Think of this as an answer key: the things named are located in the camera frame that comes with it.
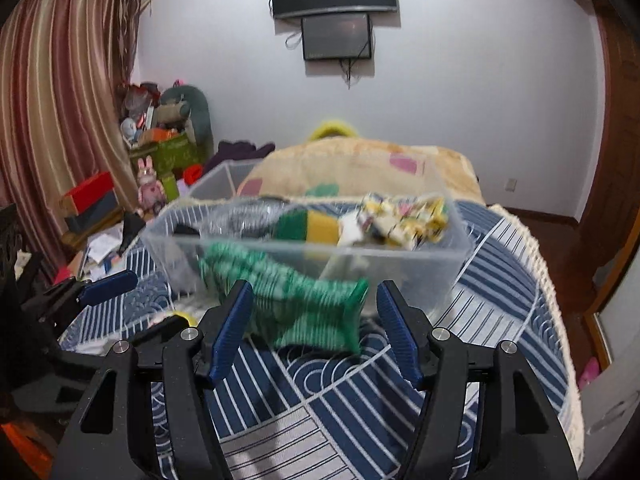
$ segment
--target pink bunny toy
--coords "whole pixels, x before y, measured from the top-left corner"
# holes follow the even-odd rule
[[[162,182],[156,177],[154,162],[150,156],[145,161],[138,159],[138,202],[143,212],[153,211],[157,215],[166,205]]]

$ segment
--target metal screw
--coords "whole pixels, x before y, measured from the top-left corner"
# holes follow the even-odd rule
[[[198,337],[198,329],[194,328],[193,326],[185,328],[182,332],[180,332],[180,337],[185,341],[196,339]]]
[[[451,337],[451,333],[446,328],[442,328],[441,326],[434,328],[431,335],[436,338],[438,341],[446,341]]]
[[[518,345],[508,339],[505,339],[500,343],[500,348],[507,354],[515,354],[518,351]]]
[[[121,339],[120,341],[116,341],[111,348],[113,348],[113,351],[116,352],[116,354],[124,354],[124,352],[129,350],[129,341]]]

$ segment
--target bed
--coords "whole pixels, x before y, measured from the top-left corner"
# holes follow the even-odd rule
[[[433,324],[475,344],[495,346],[505,338],[517,342],[558,413],[579,466],[584,431],[575,371],[553,285],[526,227],[500,206],[486,207],[471,164],[451,150],[327,139],[279,150],[271,157],[276,161],[300,157],[307,150],[328,156],[383,150],[392,166],[403,167],[413,167],[408,162],[412,153],[434,158],[456,200],[473,251],[452,289],[449,308]],[[259,168],[244,180],[239,194],[246,186],[255,190],[256,179],[260,192],[270,193],[270,186],[279,186],[282,194],[299,193],[283,189],[273,170]],[[289,175],[285,181],[295,187],[301,179]],[[358,184],[340,183],[340,188],[339,196],[309,200],[307,207],[336,216],[355,208]],[[196,223],[217,206],[178,201],[154,221],[154,228],[170,233],[178,222]],[[104,353],[114,341],[144,330],[163,313],[202,307],[169,287],[142,241],[127,252],[126,266],[139,276],[137,289],[83,310],[62,336],[63,349]],[[234,478],[369,480],[395,473],[423,396],[401,377],[379,320],[362,320],[360,341],[361,356],[334,359],[308,348],[272,351],[253,338],[243,341],[232,372],[206,399]],[[161,383],[153,385],[152,397],[162,474],[177,478]],[[463,478],[469,466],[477,399],[478,386],[469,384],[453,478]]]

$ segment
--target blue and white striped fabric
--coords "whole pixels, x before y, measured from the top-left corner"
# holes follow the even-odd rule
[[[355,204],[314,205],[341,214]],[[563,427],[570,424],[571,366],[562,348],[540,284],[530,272],[530,254],[507,219],[469,202],[458,202],[474,252],[453,287],[451,303],[434,325],[462,340],[495,346],[508,338],[525,353]],[[171,232],[177,222],[195,223],[214,206],[169,209],[156,222]],[[148,326],[156,312],[172,308],[170,291],[142,243],[127,256],[140,283],[135,291],[86,308],[61,345],[74,349],[111,335],[126,338]],[[400,375],[375,319],[360,327],[360,357],[337,357],[291,347],[277,352],[260,341],[242,342],[231,373],[207,403],[229,467],[236,479],[381,479],[398,469],[424,400]],[[156,441],[167,478],[177,478],[164,412],[162,385],[152,390]],[[453,478],[465,476],[473,443],[478,385],[466,392],[466,410]]]

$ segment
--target green plaid cloth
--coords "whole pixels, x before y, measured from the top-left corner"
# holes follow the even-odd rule
[[[265,253],[239,244],[216,243],[200,260],[200,275],[221,300],[236,280],[254,288],[254,308],[247,332],[279,348],[308,345],[360,353],[358,328],[367,280],[315,280]]]

